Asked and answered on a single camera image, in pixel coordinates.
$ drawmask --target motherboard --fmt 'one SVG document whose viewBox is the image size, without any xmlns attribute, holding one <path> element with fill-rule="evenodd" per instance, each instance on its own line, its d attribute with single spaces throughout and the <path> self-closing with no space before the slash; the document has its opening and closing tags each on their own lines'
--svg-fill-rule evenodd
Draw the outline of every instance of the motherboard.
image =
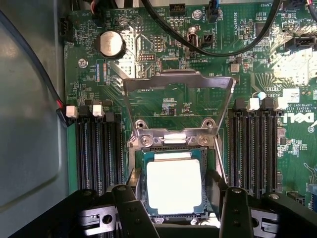
<svg viewBox="0 0 317 238">
<path fill-rule="evenodd" d="M 210 52 L 227 53 L 250 44 L 259 35 L 270 8 L 271 3 L 220 4 L 216 20 L 208 5 L 178 4 L 156 7 L 156 11 L 193 44 Z M 163 158 L 164 151 L 178 151 L 174 157 L 186 158 L 189 153 L 195 156 L 201 174 L 215 168 L 220 156 L 228 183 L 247 188 L 255 197 L 273 190 L 317 210 L 317 25 L 305 6 L 281 6 L 264 39 L 251 50 L 231 57 L 209 57 L 190 51 L 167 35 L 144 8 L 105 9 L 103 19 L 104 22 L 94 19 L 89 10 L 73 11 L 66 18 L 63 33 L 66 103 L 75 106 L 79 115 L 89 116 L 95 105 L 99 106 L 100 116 L 105 115 L 99 119 L 75 119 L 68 128 L 70 192 L 91 188 L 102 195 L 109 186 L 126 183 L 133 169 L 146 170 L 150 163 Z M 116 40 L 122 41 L 125 50 L 117 49 L 116 42 L 102 45 L 106 34 L 118 34 Z M 109 55 L 115 50 L 115 56 Z M 169 79 L 177 80 L 163 86 L 167 80 L 164 75 L 175 70 L 199 78 L 192 77 L 186 84 L 184 77 L 175 74 Z M 147 81 L 130 91 L 123 87 L 125 80 L 154 77 L 155 87 L 147 87 Z M 225 87 L 202 86 L 202 78 L 232 79 L 233 94 L 228 98 Z M 268 108 L 281 99 L 288 106 L 271 119 L 257 121 L 250 119 L 254 115 L 244 114 L 245 108 L 254 111 L 250 99 L 257 99 Z M 217 120 L 222 113 L 222 120 Z M 183 131 L 204 125 L 207 128 L 208 123 L 211 127 L 215 121 L 220 122 L 216 132 L 221 140 L 216 155 L 209 145 L 204 146 L 209 138 L 200 138 L 202 142 L 192 146 L 180 145 L 182 138 L 176 138 L 177 146 L 162 148 L 147 146 L 159 144 L 156 137 L 153 141 L 142 137 L 144 147 L 131 150 L 131 137 L 136 130 Z M 254 161 L 244 167 L 243 158 L 248 153 Z M 259 170 L 264 184 L 256 191 L 254 163 L 264 163 L 267 154 L 271 162 Z M 177 166 L 175 176 L 184 176 Z M 154 177 L 151 181 L 157 184 Z M 197 191 L 201 195 L 191 202 L 203 200 L 202 206 L 193 202 L 194 213 L 203 214 L 210 205 L 205 202 L 204 188 Z M 147 203 L 148 196 L 149 191 L 141 198 L 149 214 L 157 216 L 158 211 L 151 210 Z"/>
</svg>

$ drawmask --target capacitor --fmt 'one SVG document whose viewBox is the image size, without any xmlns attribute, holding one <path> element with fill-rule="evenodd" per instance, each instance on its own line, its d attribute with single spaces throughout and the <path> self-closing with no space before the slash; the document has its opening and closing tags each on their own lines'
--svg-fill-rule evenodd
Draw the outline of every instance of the capacitor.
<svg viewBox="0 0 317 238">
<path fill-rule="evenodd" d="M 106 31 L 97 38 L 97 49 L 111 60 L 124 56 L 126 44 L 121 35 L 115 31 Z"/>
<path fill-rule="evenodd" d="M 265 92 L 258 92 L 253 94 L 254 98 L 258 98 L 259 100 L 263 100 L 264 98 L 266 98 L 266 93 Z"/>
</svg>

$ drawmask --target green circuit board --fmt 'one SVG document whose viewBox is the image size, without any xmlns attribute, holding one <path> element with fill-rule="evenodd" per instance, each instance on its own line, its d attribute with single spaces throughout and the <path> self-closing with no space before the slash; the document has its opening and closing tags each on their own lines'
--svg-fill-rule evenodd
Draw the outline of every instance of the green circuit board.
<svg viewBox="0 0 317 238">
<path fill-rule="evenodd" d="M 253 41 L 270 7 L 270 3 L 221 4 L 216 24 L 208 23 L 206 5 L 186 6 L 186 16 L 170 17 L 168 6 L 156 10 L 184 37 L 188 29 L 195 26 L 200 40 L 205 35 L 212 37 L 212 44 L 206 50 L 226 53 Z M 200 20 L 192 18 L 197 9 L 203 14 Z M 273 98 L 286 97 L 289 107 L 279 121 L 280 137 L 286 141 L 277 142 L 282 188 L 284 193 L 297 191 L 304 195 L 306 205 L 311 207 L 308 185 L 317 183 L 314 123 L 317 120 L 317 52 L 312 48 L 295 52 L 284 49 L 284 43 L 294 34 L 317 32 L 306 9 L 280 11 L 265 39 L 252 50 L 228 58 L 200 54 L 189 57 L 187 49 L 163 32 L 143 8 L 107 10 L 105 17 L 106 24 L 97 26 L 89 11 L 70 14 L 74 42 L 65 42 L 64 46 L 67 104 L 90 106 L 94 100 L 112 101 L 112 106 L 104 110 L 120 114 L 125 145 L 131 135 L 121 88 L 125 78 L 151 78 L 165 69 L 194 69 L 203 76 L 232 76 L 238 81 L 229 107 L 236 98 L 243 97 L 247 101 L 258 92 Z M 105 59 L 95 49 L 97 36 L 107 30 L 120 32 L 125 40 L 127 54 L 122 59 Z M 79 59 L 86 59 L 88 67 L 80 68 Z M 188 89 L 182 84 L 173 84 L 165 90 L 135 91 L 129 98 L 134 119 L 143 119 L 150 128 L 181 130 L 200 126 L 206 117 L 216 117 L 224 95 L 223 90 Z M 71 127 L 68 131 L 71 190 L 76 189 L 74 133 Z M 227 169 L 225 121 L 219 133 Z M 124 181 L 128 178 L 127 163 L 124 146 Z"/>
</svg>

